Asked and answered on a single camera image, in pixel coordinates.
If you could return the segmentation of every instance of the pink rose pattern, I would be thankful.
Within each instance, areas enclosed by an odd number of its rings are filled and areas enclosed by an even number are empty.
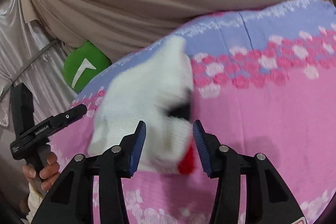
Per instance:
[[[295,55],[295,46],[303,47],[307,56]],[[263,68],[258,60],[265,56],[276,60],[274,69]],[[218,63],[224,66],[224,72],[216,75],[206,74],[206,66]],[[230,83],[237,89],[254,86],[258,89],[267,85],[285,86],[288,82],[288,71],[294,68],[315,66],[323,69],[336,67],[336,30],[321,31],[320,36],[308,38],[282,39],[281,43],[267,42],[263,50],[249,50],[232,54],[221,54],[217,57],[207,54],[200,62],[191,61],[194,84],[203,88],[210,84],[225,86]]]

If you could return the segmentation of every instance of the white sleeve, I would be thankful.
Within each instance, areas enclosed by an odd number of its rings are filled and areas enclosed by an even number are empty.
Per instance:
[[[29,184],[29,196],[28,196],[28,207],[29,207],[29,214],[26,216],[27,220],[29,221],[29,223],[32,222],[33,217],[38,209],[38,207],[40,206],[40,204],[42,203],[43,198],[41,197],[41,195],[39,195],[34,188],[31,186],[31,184]]]

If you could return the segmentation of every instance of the white flower pattern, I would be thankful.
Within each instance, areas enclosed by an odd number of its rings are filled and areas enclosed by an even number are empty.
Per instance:
[[[190,216],[189,224],[207,224],[207,220],[204,214],[193,214]]]
[[[304,216],[306,217],[307,223],[314,223],[320,214],[329,204],[330,200],[334,196],[336,188],[332,191],[324,191],[321,197],[314,199],[312,202],[303,202],[300,205]]]
[[[166,214],[163,209],[159,209],[158,213],[153,208],[142,210],[140,203],[143,203],[143,200],[139,189],[127,191],[124,196],[126,210],[132,210],[132,215],[138,224],[177,224],[177,219]]]
[[[236,55],[237,53],[241,53],[243,55],[247,55],[247,48],[245,47],[239,47],[239,46],[234,46],[232,48],[230,48],[229,52],[232,54],[232,55]]]
[[[305,32],[305,31],[300,31],[299,36],[303,39],[312,39],[313,38],[310,33]]]
[[[272,41],[273,43],[276,43],[276,44],[278,44],[278,45],[281,45],[282,44],[282,40],[283,40],[284,38],[283,37],[281,37],[280,35],[271,35],[270,37],[269,37],[269,40],[270,41]]]
[[[199,93],[201,94],[203,99],[216,98],[219,96],[220,91],[221,86],[215,85],[213,83],[205,87],[199,88]]]
[[[294,54],[301,60],[305,59],[309,53],[305,47],[294,45],[292,47]]]
[[[190,211],[187,208],[180,208],[180,212],[184,217],[190,216]]]
[[[323,43],[323,48],[330,54],[334,53],[334,49],[330,44]]]
[[[242,213],[238,219],[238,224],[245,224],[246,212]]]
[[[275,69],[278,67],[277,61],[273,57],[267,57],[263,55],[261,58],[258,59],[258,62],[260,66],[265,69]]]
[[[89,118],[92,118],[93,115],[95,114],[95,110],[94,109],[90,109],[90,106],[91,106],[91,102],[88,104],[87,106],[87,112],[86,112],[86,115],[89,117]]]
[[[200,53],[197,53],[194,55],[194,60],[197,62],[197,63],[201,63],[202,62],[202,59],[207,57],[208,54],[207,53],[203,53],[203,52],[200,52]]]
[[[206,74],[210,77],[215,76],[218,73],[221,73],[224,71],[224,66],[219,63],[211,63],[206,66]]]
[[[304,69],[304,73],[306,74],[307,78],[310,79],[310,80],[315,80],[315,79],[318,79],[320,77],[317,68],[315,68],[314,66],[308,65]]]
[[[93,206],[96,208],[96,207],[99,207],[99,196],[95,196],[93,199],[92,199],[92,204]]]
[[[323,34],[327,34],[327,29],[325,27],[319,26],[319,31]]]
[[[96,106],[99,106],[102,101],[103,101],[103,97],[98,97],[94,104]]]
[[[99,193],[99,182],[98,181],[94,181],[93,182],[93,193],[94,194],[98,194]]]

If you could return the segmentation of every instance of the bed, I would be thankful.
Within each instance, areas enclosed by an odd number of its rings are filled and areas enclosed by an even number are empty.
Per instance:
[[[201,120],[208,133],[238,153],[265,153],[308,223],[336,192],[335,12],[329,2],[290,0],[260,11],[202,16],[171,34],[187,41],[193,121]],[[88,155],[95,111],[111,80],[150,58],[166,39],[111,65],[72,102],[71,107],[83,103],[88,111],[51,140],[61,169],[75,154]],[[196,170],[189,176],[138,171],[123,180],[131,224],[208,222],[217,181],[206,177],[194,156]],[[242,179],[239,224],[245,222],[245,188]],[[97,179],[93,207],[99,223]]]

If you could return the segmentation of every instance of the strap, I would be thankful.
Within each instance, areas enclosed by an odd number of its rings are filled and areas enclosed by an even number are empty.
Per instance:
[[[54,46],[57,42],[59,42],[58,39],[54,39],[53,41],[51,41],[48,45],[46,45],[45,47],[43,47],[41,50],[39,50],[37,53],[35,53],[32,58],[30,58],[27,62],[25,62],[23,64],[23,66],[17,71],[16,74],[14,74],[14,76],[12,76],[9,80],[10,82],[7,83],[7,85],[4,87],[4,89],[1,92],[0,95],[0,102],[2,101],[2,99],[5,97],[5,95],[7,94],[7,92],[9,91],[10,87],[14,84],[14,82],[21,76],[21,74],[31,65],[34,63],[34,61],[36,59],[38,59],[44,52],[46,52],[49,48],[51,48],[52,46]]]

